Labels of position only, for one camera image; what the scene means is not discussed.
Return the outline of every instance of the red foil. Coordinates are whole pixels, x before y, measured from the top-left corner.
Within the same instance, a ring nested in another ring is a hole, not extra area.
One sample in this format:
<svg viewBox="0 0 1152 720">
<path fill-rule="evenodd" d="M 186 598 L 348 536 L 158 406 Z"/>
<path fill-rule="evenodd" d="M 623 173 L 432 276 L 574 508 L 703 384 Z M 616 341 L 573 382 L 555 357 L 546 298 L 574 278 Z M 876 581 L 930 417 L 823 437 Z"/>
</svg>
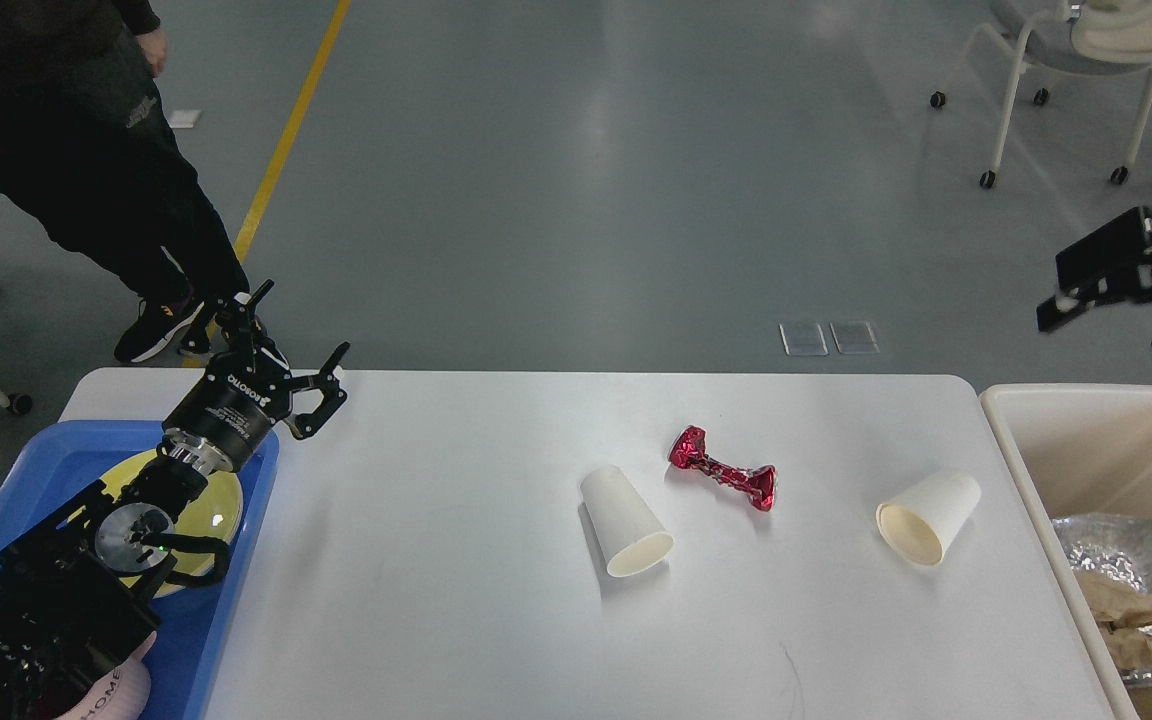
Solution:
<svg viewBox="0 0 1152 720">
<path fill-rule="evenodd" d="M 669 450 L 669 464 L 684 470 L 700 470 L 719 484 L 738 488 L 749 495 L 756 509 L 767 511 L 776 501 L 776 469 L 763 465 L 746 470 L 733 468 L 705 455 L 705 430 L 689 425 Z"/>
</svg>

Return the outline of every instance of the robotic arm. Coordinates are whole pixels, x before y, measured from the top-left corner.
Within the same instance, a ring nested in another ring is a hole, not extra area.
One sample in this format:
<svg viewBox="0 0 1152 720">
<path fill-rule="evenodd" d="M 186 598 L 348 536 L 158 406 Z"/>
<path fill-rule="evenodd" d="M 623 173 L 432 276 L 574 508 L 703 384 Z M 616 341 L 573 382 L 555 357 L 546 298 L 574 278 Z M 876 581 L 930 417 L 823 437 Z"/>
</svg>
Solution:
<svg viewBox="0 0 1152 720">
<path fill-rule="evenodd" d="M 1056 255 L 1060 293 L 1038 306 L 1038 329 L 1064 327 L 1092 306 L 1152 302 L 1152 213 L 1128 210 Z"/>
<path fill-rule="evenodd" d="M 0 720 L 63 714 L 154 632 L 157 589 L 222 579 L 228 544 L 175 533 L 180 511 L 211 473 L 236 473 L 280 420 L 308 438 L 344 403 L 334 373 L 349 344 L 319 372 L 293 377 L 255 314 L 271 287 L 214 302 L 228 350 L 211 357 L 164 422 L 157 456 L 119 498 L 96 480 L 0 551 Z M 293 414 L 291 396 L 310 389 L 320 404 Z M 174 571 L 179 552 L 211 553 L 215 563 L 195 578 Z"/>
</svg>

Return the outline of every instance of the black sneaker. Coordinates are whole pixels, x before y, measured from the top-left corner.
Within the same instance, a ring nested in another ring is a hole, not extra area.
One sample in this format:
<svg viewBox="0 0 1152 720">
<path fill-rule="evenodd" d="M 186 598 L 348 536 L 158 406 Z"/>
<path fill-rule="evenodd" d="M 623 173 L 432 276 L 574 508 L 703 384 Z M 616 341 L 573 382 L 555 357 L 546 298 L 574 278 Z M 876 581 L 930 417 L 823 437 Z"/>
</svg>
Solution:
<svg viewBox="0 0 1152 720">
<path fill-rule="evenodd" d="M 114 347 L 119 363 L 145 363 L 172 343 L 172 339 L 192 323 L 202 310 L 202 298 L 189 293 L 185 300 L 169 305 L 150 305 L 141 302 L 141 318 L 127 328 Z"/>
</svg>

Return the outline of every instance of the black jacket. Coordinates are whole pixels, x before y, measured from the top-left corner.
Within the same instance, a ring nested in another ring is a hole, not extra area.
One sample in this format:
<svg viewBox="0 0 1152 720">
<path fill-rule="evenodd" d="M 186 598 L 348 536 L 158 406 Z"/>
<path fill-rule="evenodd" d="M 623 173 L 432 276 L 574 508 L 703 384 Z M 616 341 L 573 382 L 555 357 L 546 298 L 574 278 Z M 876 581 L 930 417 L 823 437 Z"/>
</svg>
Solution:
<svg viewBox="0 0 1152 720">
<path fill-rule="evenodd" d="M 0 90 L 36 85 L 104 53 L 123 26 L 154 31 L 147 0 L 0 0 Z"/>
</svg>

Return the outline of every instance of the silver foil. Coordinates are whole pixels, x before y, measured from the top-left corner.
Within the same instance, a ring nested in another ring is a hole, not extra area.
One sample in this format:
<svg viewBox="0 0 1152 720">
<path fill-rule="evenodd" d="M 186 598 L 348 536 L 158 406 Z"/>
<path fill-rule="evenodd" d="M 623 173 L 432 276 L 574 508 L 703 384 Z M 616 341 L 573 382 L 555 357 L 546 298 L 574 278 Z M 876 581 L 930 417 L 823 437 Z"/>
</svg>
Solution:
<svg viewBox="0 0 1152 720">
<path fill-rule="evenodd" d="M 1053 520 L 1064 556 L 1074 570 L 1092 570 L 1152 594 L 1152 520 L 1092 511 Z M 1151 628 L 1142 628 L 1152 641 Z M 1121 670 L 1129 688 L 1152 687 L 1152 667 Z"/>
</svg>

